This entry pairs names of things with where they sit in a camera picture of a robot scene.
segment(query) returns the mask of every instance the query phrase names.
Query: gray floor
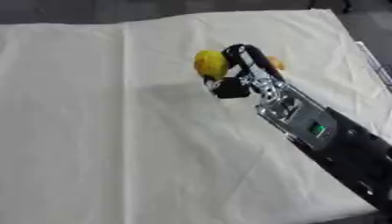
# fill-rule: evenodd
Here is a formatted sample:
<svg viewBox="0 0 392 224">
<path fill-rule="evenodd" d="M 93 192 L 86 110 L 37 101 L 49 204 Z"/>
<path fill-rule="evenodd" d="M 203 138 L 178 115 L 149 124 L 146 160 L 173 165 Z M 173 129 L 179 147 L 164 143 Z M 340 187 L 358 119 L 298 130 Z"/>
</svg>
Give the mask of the gray floor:
<svg viewBox="0 0 392 224">
<path fill-rule="evenodd" d="M 341 0 L 318 0 L 331 8 L 356 40 L 365 42 L 386 67 L 392 64 L 392 4 L 388 0 L 352 0 L 353 12 L 341 13 Z M 303 10 L 308 0 L 0 0 L 0 24 L 96 24 L 161 18 L 208 11 Z M 329 224 L 385 223 L 379 214 Z"/>
</svg>

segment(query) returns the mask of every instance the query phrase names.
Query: white sheet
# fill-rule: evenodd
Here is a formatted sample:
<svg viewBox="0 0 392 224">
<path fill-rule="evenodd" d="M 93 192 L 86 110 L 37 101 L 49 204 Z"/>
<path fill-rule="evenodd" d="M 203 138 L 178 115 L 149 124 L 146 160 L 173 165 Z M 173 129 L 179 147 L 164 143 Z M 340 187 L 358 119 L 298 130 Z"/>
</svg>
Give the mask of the white sheet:
<svg viewBox="0 0 392 224">
<path fill-rule="evenodd" d="M 260 47 L 392 142 L 390 93 L 329 10 L 0 27 L 1 223 L 307 223 L 373 208 L 193 71 Z"/>
</svg>

